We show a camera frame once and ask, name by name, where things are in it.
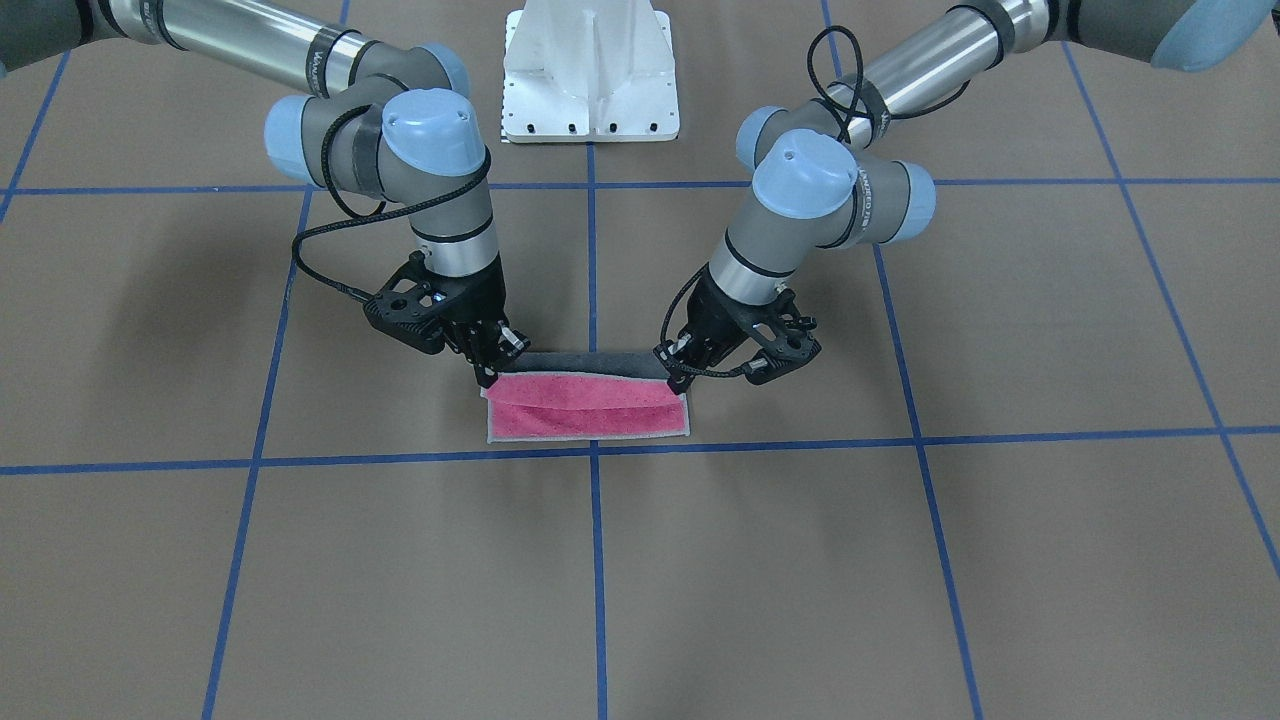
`brown floor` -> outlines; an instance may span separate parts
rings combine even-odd
[[[952,4],[829,13],[874,58]],[[516,5],[292,4],[457,50],[516,327],[645,350],[826,3],[659,3],[681,137],[594,149],[497,141]],[[801,269],[812,366],[497,450],[461,360],[293,282],[339,215],[261,150],[285,88],[124,41],[12,73],[0,717],[1280,717],[1277,73],[1270,26],[1197,76],[1011,58],[877,146],[938,215]]]

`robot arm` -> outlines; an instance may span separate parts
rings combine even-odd
[[[330,190],[352,220],[294,241],[305,273],[358,300],[369,323],[422,352],[448,346],[490,386],[529,347],[504,314],[506,286],[466,68],[451,50],[401,50],[260,0],[18,0],[0,4],[0,74],[87,42],[168,44],[308,92],[280,100],[264,133],[285,176]],[[356,217],[346,190],[406,208]],[[378,292],[301,258],[324,229],[408,217],[419,251]]]
[[[762,384],[813,360],[820,350],[815,322],[799,314],[786,284],[808,254],[924,231],[936,204],[929,174],[865,152],[893,122],[940,108],[984,70],[1050,40],[1156,68],[1203,70],[1239,49],[1275,6],[1272,0],[968,0],[865,69],[824,91],[819,86],[823,97],[794,110],[756,110],[737,136],[737,156],[754,172],[751,192],[708,265],[672,305],[673,311],[691,287],[689,322],[675,340],[667,340],[664,323],[654,348],[672,391],[685,392],[699,375],[745,375]],[[749,338],[760,346],[751,360],[709,370]]]

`blue tape line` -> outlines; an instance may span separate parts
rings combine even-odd
[[[54,78],[49,81],[49,90],[45,91],[45,100],[40,104],[40,111],[36,113],[36,120],[31,124],[31,132],[27,133],[27,142],[22,146],[22,155],[18,156],[18,165],[13,169],[13,176],[9,178],[9,191],[3,199],[0,199],[0,223],[3,223],[5,215],[9,214],[9,205],[13,204],[14,191],[18,190],[18,183],[22,181],[22,173],[27,170],[27,161],[31,160],[31,151],[36,147],[36,138],[40,137],[40,131],[45,126],[45,118],[49,115],[49,106],[54,104],[54,95],[58,94],[58,86],[63,82],[63,73],[67,72],[67,63],[70,61],[70,51],[63,53],[63,59],[58,61],[58,69],[54,70]]]
[[[1280,425],[1243,425],[1226,428],[1229,436],[1274,436],[1280,434]]]
[[[1267,521],[1258,507],[1258,500],[1253,496],[1253,488],[1249,487],[1249,480],[1244,475],[1244,468],[1240,466],[1240,460],[1235,455],[1235,447],[1226,433],[1222,433],[1222,448],[1226,450],[1226,457],[1231,461],[1231,471],[1235,473],[1235,482],[1240,486],[1244,503],[1249,506],[1249,515],[1253,516],[1253,524],[1258,528],[1258,534],[1262,536],[1262,546],[1267,550],[1267,557],[1271,559],[1271,569],[1275,570],[1276,579],[1280,579],[1280,552],[1276,551],[1275,539],[1271,537],[1271,530],[1267,529]]]
[[[599,443],[591,443],[593,450]],[[598,720],[609,717],[609,664],[604,611],[604,520],[600,505],[600,456],[591,455],[591,556],[595,574],[595,705]]]
[[[1152,274],[1156,277],[1156,284],[1160,287],[1160,295],[1165,299],[1165,306],[1169,309],[1169,316],[1172,318],[1174,327],[1178,329],[1178,338],[1181,341],[1183,350],[1187,352],[1187,360],[1190,363],[1192,372],[1196,374],[1196,382],[1199,384],[1201,393],[1204,396],[1204,404],[1208,406],[1208,413],[1213,418],[1213,427],[1221,436],[1222,448],[1226,451],[1228,460],[1231,464],[1231,471],[1235,473],[1235,482],[1240,486],[1240,492],[1244,495],[1244,501],[1249,507],[1249,514],[1253,516],[1253,524],[1257,527],[1263,547],[1266,547],[1267,556],[1271,560],[1271,569],[1275,571],[1276,578],[1280,579],[1280,553],[1276,552],[1271,532],[1267,529],[1262,512],[1258,511],[1257,500],[1253,496],[1253,489],[1249,487],[1248,478],[1244,475],[1244,469],[1236,460],[1235,448],[1231,446],[1231,437],[1226,432],[1226,425],[1222,423],[1222,415],[1219,413],[1217,404],[1213,401],[1213,393],[1210,392],[1208,380],[1201,368],[1199,359],[1196,356],[1196,350],[1192,347],[1190,336],[1187,333],[1187,327],[1183,324],[1181,315],[1178,313],[1178,305],[1174,302],[1174,296],[1169,290],[1169,283],[1165,282],[1165,274],[1161,272],[1160,263],[1156,260],[1156,252],[1147,236],[1147,228],[1143,225],[1142,217],[1138,214],[1138,206],[1134,204],[1133,195],[1129,192],[1129,186],[1125,181],[1124,173],[1120,172],[1120,164],[1116,161],[1115,152],[1111,149],[1111,142],[1107,140],[1107,133],[1102,127],[1102,120],[1098,117],[1097,108],[1094,108],[1093,100],[1089,97],[1089,90],[1084,85],[1084,76],[1080,74],[1080,68],[1075,64],[1075,56],[1071,54],[1071,49],[1068,47],[1066,42],[1061,42],[1060,45],[1062,46],[1062,53],[1066,55],[1066,63],[1071,68],[1071,74],[1075,77],[1075,85],[1080,91],[1080,97],[1084,100],[1084,106],[1089,110],[1089,117],[1093,119],[1093,127],[1098,133],[1098,140],[1102,141],[1102,149],[1106,151],[1107,161],[1111,163],[1111,172],[1115,173],[1116,179],[1119,181],[1120,192],[1124,195],[1125,205],[1129,208],[1129,217],[1133,219],[1134,228],[1138,231],[1138,240],[1142,242],[1142,250],[1147,255],[1147,263],[1151,265]]]
[[[302,192],[306,184],[205,184],[177,187],[31,187],[17,195],[200,195],[239,192]]]
[[[600,190],[710,190],[717,187],[751,187],[751,181],[636,181],[599,182]]]
[[[243,470],[252,464],[236,460],[157,460],[142,462],[74,462],[63,465],[0,465],[0,477],[87,475],[93,473],[159,473],[179,470]]]
[[[960,596],[956,592],[955,575],[951,571],[951,553],[947,550],[946,533],[942,529],[942,514],[938,510],[937,495],[933,492],[933,471],[925,451],[924,436],[920,433],[920,416],[915,406],[915,392],[911,389],[911,374],[906,368],[906,352],[902,350],[902,336],[899,332],[897,313],[893,310],[893,292],[888,284],[888,272],[879,246],[873,247],[876,273],[879,277],[881,295],[884,300],[884,314],[888,316],[890,334],[893,338],[893,355],[897,357],[899,379],[902,382],[902,397],[906,400],[906,416],[911,424],[911,438],[915,446],[920,478],[924,482],[924,498],[929,506],[929,521],[933,525],[933,539],[938,547],[938,564],[942,566],[942,579],[947,588],[947,603],[951,607],[951,624],[955,626],[956,646],[960,650],[960,662],[964,666],[965,685],[969,688],[969,703],[974,720],[982,720],[982,696],[978,692],[978,678],[973,670],[969,653],[969,635],[965,632],[964,614],[960,611]]]
[[[302,196],[302,209],[298,213],[298,232],[306,229],[311,214],[312,190]],[[221,679],[223,659],[227,653],[227,637],[230,633],[232,612],[236,609],[236,589],[239,585],[241,562],[244,559],[244,541],[248,537],[248,523],[253,511],[253,496],[257,492],[257,475],[261,468],[262,448],[266,446],[266,427],[271,420],[271,401],[275,397],[275,380],[280,372],[280,355],[284,352],[284,333],[289,324],[289,299],[293,295],[293,281],[297,278],[297,265],[289,261],[289,272],[284,278],[284,297],[280,300],[280,316],[275,324],[275,343],[271,347],[271,364],[266,372],[266,387],[262,389],[262,407],[259,411],[257,433],[253,438],[253,457],[244,482],[244,498],[241,503],[239,523],[236,527],[236,546],[232,550],[232,566],[227,573],[227,592],[223,596],[223,611],[218,620],[218,639],[214,642],[214,657],[209,666],[209,685],[205,688],[202,720],[211,720],[218,702],[218,683]]]
[[[492,182],[489,190],[586,190],[585,182]]]
[[[951,179],[934,179],[933,184],[955,184],[955,186],[1116,184],[1116,181],[1115,178],[951,178]]]
[[[822,22],[826,27],[831,27],[831,4],[827,0],[822,0]],[[831,49],[831,61],[836,68],[836,77],[844,77],[845,70],[840,67],[840,50],[836,49],[836,36],[827,36],[827,46]]]
[[[1228,436],[1280,436],[1280,425],[1240,425],[1235,428],[1166,428],[1137,430],[1084,430],[1062,433],[1025,433],[992,436],[923,436],[925,446],[966,445],[1036,445],[1047,442],[1093,442],[1124,439],[1161,439],[1187,437]],[[861,438],[815,439],[774,442],[724,442],[699,445],[626,445],[591,447],[552,447],[541,450],[492,450],[460,452],[406,452],[390,455],[312,455],[232,460],[174,460],[138,462],[82,462],[64,465],[0,465],[0,477],[22,475],[74,475],[92,473],[152,473],[180,470],[219,470],[259,468],[334,468],[344,465],[396,465],[422,462],[480,462],[494,460],[543,460],[552,457],[602,457],[627,455],[684,455],[719,452],[797,452],[808,450],[868,450],[876,447],[914,447],[915,438]]]
[[[1078,433],[1020,433],[995,436],[941,436],[922,438],[928,446],[948,445],[1027,445],[1039,442],[1082,442],[1116,439],[1157,439],[1181,437],[1215,437],[1217,428],[1167,428],[1139,430],[1085,430]]]
[[[1125,184],[1280,184],[1280,178],[1124,178]]]
[[[257,492],[257,465],[248,470],[244,483],[244,500],[241,502],[239,523],[236,527],[236,547],[232,550],[232,568],[227,574],[227,591],[223,593],[223,612],[218,619],[218,639],[214,642],[214,660],[209,666],[209,685],[205,688],[205,706],[201,720],[212,720],[214,703],[218,701],[218,682],[223,674],[223,657],[227,651],[227,634],[232,624],[232,609],[236,606],[236,588],[239,584],[241,561],[244,559],[244,538],[248,536],[248,518],[253,507],[253,493]]]

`towel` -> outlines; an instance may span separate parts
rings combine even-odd
[[[526,352],[480,395],[489,442],[658,438],[689,434],[685,395],[649,354]]]

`black cable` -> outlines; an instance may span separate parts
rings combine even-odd
[[[849,38],[849,42],[854,46],[854,85],[845,83],[846,87],[854,91],[854,96],[849,101],[849,105],[836,102],[831,94],[827,92],[827,88],[818,81],[818,73],[813,69],[814,51],[818,50],[818,45],[823,41],[823,38],[832,33],[842,35]],[[861,102],[863,99],[863,70],[865,69],[863,64],[863,46],[858,42],[858,36],[855,36],[854,31],[845,26],[828,26],[823,28],[823,31],[813,38],[813,42],[809,44],[809,51],[805,54],[805,69],[809,70],[809,82],[812,82],[814,90],[818,91],[822,106],[826,108],[833,118],[836,118],[837,123],[840,123],[840,135],[836,136],[836,140],[840,142],[849,142],[849,126],[854,122],[854,118],[872,119],[872,117],[867,113],[858,111],[858,104]]]
[[[733,368],[732,370],[728,372],[701,370],[699,368],[694,368],[692,365],[686,365],[680,360],[676,360],[676,356],[669,350],[667,350],[669,345],[669,341],[667,340],[667,328],[671,327],[671,318],[672,315],[676,314],[676,307],[680,306],[680,301],[684,300],[685,295],[689,293],[689,288],[694,287],[694,284],[705,273],[707,273],[707,265],[698,268],[698,272],[694,273],[694,277],[689,278],[689,282],[685,283],[685,287],[680,288],[680,292],[676,293],[676,299],[671,301],[671,305],[667,307],[667,314],[662,318],[662,329],[658,331],[658,347],[662,347],[663,354],[667,356],[667,360],[664,360],[663,364],[675,366],[677,370],[685,373],[686,375],[699,375],[703,378],[719,378],[719,379],[737,378],[746,374],[746,372],[750,369],[749,363],[742,363],[737,368]]]
[[[814,51],[818,49],[818,45],[823,41],[823,38],[826,38],[828,35],[832,33],[838,33],[842,35],[844,37],[847,37],[850,45],[854,46],[854,61],[856,63],[856,69],[854,72],[854,83],[849,85],[844,81],[840,81],[846,87],[854,91],[854,96],[849,101],[849,105],[841,105],[840,102],[836,102],[836,100],[831,97],[831,94],[827,92],[827,88],[823,87],[822,82],[818,81],[818,73],[814,72],[813,69]],[[858,42],[858,36],[855,36],[852,31],[850,31],[845,26],[829,26],[824,28],[822,32],[819,32],[818,36],[813,38],[813,42],[809,44],[809,51],[805,55],[805,68],[809,70],[809,82],[812,82],[814,90],[818,91],[819,102],[832,114],[833,118],[836,118],[836,122],[840,123],[840,135],[836,136],[837,141],[849,142],[851,140],[849,137],[849,126],[850,123],[852,123],[854,118],[861,118],[865,120],[876,122],[876,119],[872,118],[868,113],[858,111],[858,104],[861,101],[863,96],[863,82],[865,82],[865,76],[864,76],[865,68],[863,65],[861,44]],[[950,97],[929,108],[925,108],[923,110],[916,110],[915,113],[901,113],[901,114],[890,113],[888,122],[910,120],[915,118],[923,118],[929,113],[936,113],[959,100],[960,96],[964,95],[965,90],[969,90],[969,81],[961,85],[960,88],[956,90],[955,94],[952,94]]]
[[[338,193],[338,188],[333,183],[333,172],[329,167],[329,151],[333,150],[333,141],[338,137],[338,131],[342,129],[344,124],[351,122],[353,118],[358,118],[369,111],[372,105],[361,105],[358,108],[352,108],[346,113],[338,115],[333,123],[329,124],[329,129],[324,133],[324,140],[320,141],[320,176],[324,178],[325,190],[329,191],[329,197],[348,218],[371,218],[387,209],[387,202],[379,202],[378,208],[367,215],[361,215],[360,213],[352,210],[347,202],[343,201],[342,195]]]
[[[374,223],[381,223],[381,222],[387,222],[387,220],[394,220],[397,218],[403,218],[406,215],[412,215],[413,213],[420,213],[422,210],[426,210],[428,208],[435,208],[436,205],[443,205],[443,204],[445,204],[445,202],[448,202],[451,200],[456,200],[458,197],[462,197],[467,192],[471,192],[472,190],[475,190],[476,186],[479,186],[481,182],[484,182],[484,178],[489,176],[489,168],[492,165],[493,165],[493,156],[489,155],[489,149],[486,147],[485,149],[485,154],[484,154],[484,163],[480,164],[480,168],[479,168],[479,170],[476,173],[476,177],[471,178],[470,181],[467,181],[466,184],[463,184],[462,187],[454,190],[453,192],[447,192],[444,195],[433,197],[430,200],[424,200],[421,202],[415,202],[413,205],[406,205],[404,208],[401,208],[399,210],[392,210],[390,213],[378,213],[375,215],[361,215],[361,217],[352,218],[349,220],[338,220],[337,223],[329,223],[326,225],[319,225],[319,227],[315,227],[315,228],[310,228],[310,229],[302,231],[297,236],[293,237],[293,247],[292,247],[293,263],[298,266],[300,270],[302,270],[307,275],[311,275],[312,279],[319,281],[319,282],[329,286],[329,287],[337,290],[338,292],[342,292],[343,295],[346,295],[347,297],[351,297],[352,300],[356,300],[358,302],[369,302],[374,297],[370,292],[360,290],[358,287],[352,287],[349,284],[338,282],[338,281],[335,281],[333,278],[323,275],[323,274],[317,273],[316,270],[311,269],[311,266],[307,265],[306,261],[302,259],[302,243],[306,242],[307,240],[317,236],[317,234],[324,234],[324,233],[328,233],[328,232],[334,232],[334,231],[340,231],[340,229],[348,229],[348,228],[358,228],[358,227],[362,227],[362,225],[370,225],[370,224],[374,224]]]
[[[938,104],[936,104],[936,105],[933,105],[933,106],[929,106],[929,108],[925,108],[925,109],[923,109],[923,110],[918,110],[918,111],[915,111],[915,113],[902,113],[902,114],[896,114],[896,113],[895,113],[895,114],[892,115],[892,118],[893,118],[895,120],[910,120],[910,119],[914,119],[914,118],[923,118],[924,115],[928,115],[929,113],[937,113],[938,110],[941,110],[941,109],[946,108],[947,105],[950,105],[950,104],[955,102],[956,100],[960,100],[960,96],[961,96],[961,95],[964,95],[964,91],[965,91],[965,90],[969,90],[969,83],[970,83],[970,82],[972,82],[972,81],[965,81],[965,83],[964,83],[964,85],[961,85],[961,86],[960,86],[960,88],[959,88],[959,90],[956,90],[956,91],[955,91],[955,92],[954,92],[954,94],[951,95],[951,97],[947,97],[946,100],[942,100],[941,102],[938,102]]]

